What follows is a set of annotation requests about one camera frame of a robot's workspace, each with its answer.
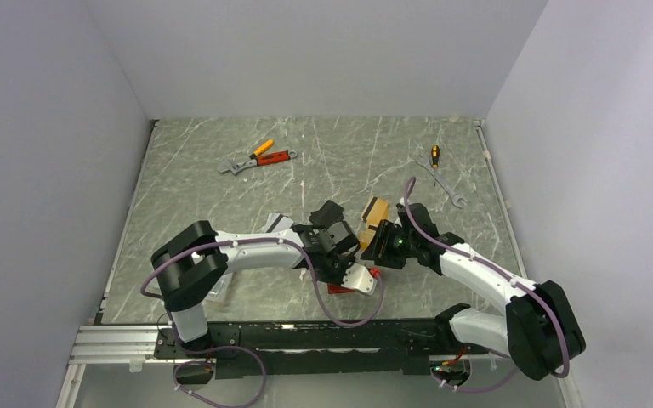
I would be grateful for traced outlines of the red leather card holder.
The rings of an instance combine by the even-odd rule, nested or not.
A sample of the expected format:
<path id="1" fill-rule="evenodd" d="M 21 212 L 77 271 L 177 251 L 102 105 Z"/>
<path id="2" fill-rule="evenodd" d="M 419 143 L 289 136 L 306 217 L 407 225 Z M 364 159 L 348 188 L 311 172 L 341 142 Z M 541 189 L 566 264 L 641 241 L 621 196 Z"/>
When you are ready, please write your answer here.
<path id="1" fill-rule="evenodd" d="M 336 294 L 346 294 L 346 293 L 354 293 L 354 289 L 350 289 L 347 287 L 342 287 L 334 284 L 328 284 L 327 285 L 327 293 L 330 295 L 336 295 Z"/>

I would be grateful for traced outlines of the silver credit card stack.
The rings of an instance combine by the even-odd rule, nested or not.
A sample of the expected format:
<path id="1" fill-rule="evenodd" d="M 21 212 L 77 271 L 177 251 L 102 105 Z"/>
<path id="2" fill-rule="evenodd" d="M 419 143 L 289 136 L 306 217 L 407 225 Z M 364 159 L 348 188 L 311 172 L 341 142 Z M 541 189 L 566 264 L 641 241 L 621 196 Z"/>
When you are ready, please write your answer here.
<path id="1" fill-rule="evenodd" d="M 287 230 L 293 225 L 294 221 L 287 215 L 278 212 L 270 212 L 263 227 L 263 232 L 271 233 Z"/>

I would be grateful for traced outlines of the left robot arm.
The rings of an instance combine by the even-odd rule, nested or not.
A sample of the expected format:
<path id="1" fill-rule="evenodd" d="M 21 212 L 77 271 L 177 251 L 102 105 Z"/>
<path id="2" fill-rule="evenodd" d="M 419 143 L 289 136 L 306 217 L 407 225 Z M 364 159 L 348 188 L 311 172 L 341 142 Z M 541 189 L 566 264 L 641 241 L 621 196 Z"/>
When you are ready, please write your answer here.
<path id="1" fill-rule="evenodd" d="M 211 335 L 202 302 L 227 274 L 260 268 L 312 268 L 317 281 L 372 295 L 376 281 L 355 261 L 359 241 L 349 225 L 294 224 L 260 234 L 217 231 L 197 221 L 150 258 L 177 346 L 190 357 L 208 350 Z"/>

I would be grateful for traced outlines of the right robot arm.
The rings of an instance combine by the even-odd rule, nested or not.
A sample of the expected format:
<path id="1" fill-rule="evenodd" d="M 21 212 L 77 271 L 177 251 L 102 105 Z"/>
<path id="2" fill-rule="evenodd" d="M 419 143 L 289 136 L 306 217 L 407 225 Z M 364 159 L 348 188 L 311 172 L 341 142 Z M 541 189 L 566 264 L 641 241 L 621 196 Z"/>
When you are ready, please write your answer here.
<path id="1" fill-rule="evenodd" d="M 434 340 L 454 353 L 476 345 L 508 356 L 533 380 L 553 375 L 582 354 L 586 341 L 563 288 L 536 283 L 482 257 L 463 238 L 441 233 L 422 204 L 399 205 L 396 223 L 383 219 L 361 257 L 375 265 L 402 269 L 413 258 L 484 298 L 495 314 L 458 303 L 435 316 Z"/>

